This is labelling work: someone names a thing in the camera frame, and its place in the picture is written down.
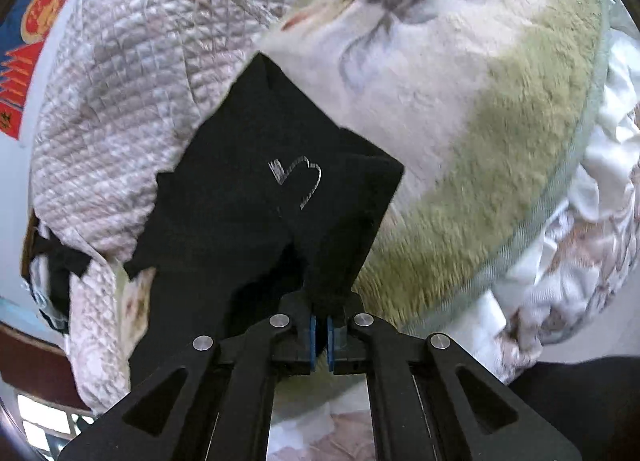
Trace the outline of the dark clothes pile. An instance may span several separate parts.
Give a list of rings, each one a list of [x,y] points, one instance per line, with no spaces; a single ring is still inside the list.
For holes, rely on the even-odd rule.
[[[91,262],[86,253],[64,244],[30,214],[23,243],[21,275],[40,315],[55,332],[70,329],[70,278],[85,275]]]

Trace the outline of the beige quilted bedspread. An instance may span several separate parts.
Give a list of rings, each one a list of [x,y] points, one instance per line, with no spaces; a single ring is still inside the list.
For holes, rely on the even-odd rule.
[[[130,389],[152,277],[130,259],[172,170],[258,36],[296,0],[69,0],[47,49],[30,201],[87,266],[70,277],[67,358],[95,413]]]

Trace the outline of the floral fleece blanket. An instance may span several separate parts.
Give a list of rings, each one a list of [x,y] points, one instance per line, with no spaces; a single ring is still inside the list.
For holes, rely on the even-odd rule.
[[[565,194],[606,76],[605,0],[299,0],[258,50],[405,169],[354,288],[413,337],[522,255]]]

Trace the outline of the black pants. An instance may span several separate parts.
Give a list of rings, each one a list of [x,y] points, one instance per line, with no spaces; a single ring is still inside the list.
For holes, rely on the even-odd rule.
[[[236,337],[304,291],[315,313],[341,303],[404,174],[334,123],[257,55],[178,166],[126,272],[154,270],[149,328],[129,362],[142,382],[196,337]]]

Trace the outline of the red blue wall poster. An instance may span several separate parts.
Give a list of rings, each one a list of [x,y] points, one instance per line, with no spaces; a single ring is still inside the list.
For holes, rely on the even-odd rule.
[[[18,140],[43,44],[66,0],[2,0],[1,133]]]

